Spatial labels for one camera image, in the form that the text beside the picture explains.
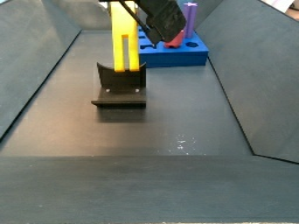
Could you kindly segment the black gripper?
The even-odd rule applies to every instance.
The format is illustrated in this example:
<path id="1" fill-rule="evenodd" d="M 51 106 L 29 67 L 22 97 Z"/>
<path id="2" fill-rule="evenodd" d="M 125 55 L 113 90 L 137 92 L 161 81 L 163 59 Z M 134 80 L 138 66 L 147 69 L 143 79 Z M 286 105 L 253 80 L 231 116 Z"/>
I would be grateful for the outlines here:
<path id="1" fill-rule="evenodd" d="M 137 4 L 147 14 L 145 33 L 153 44 L 171 42 L 186 26 L 177 0 L 137 0 Z"/>

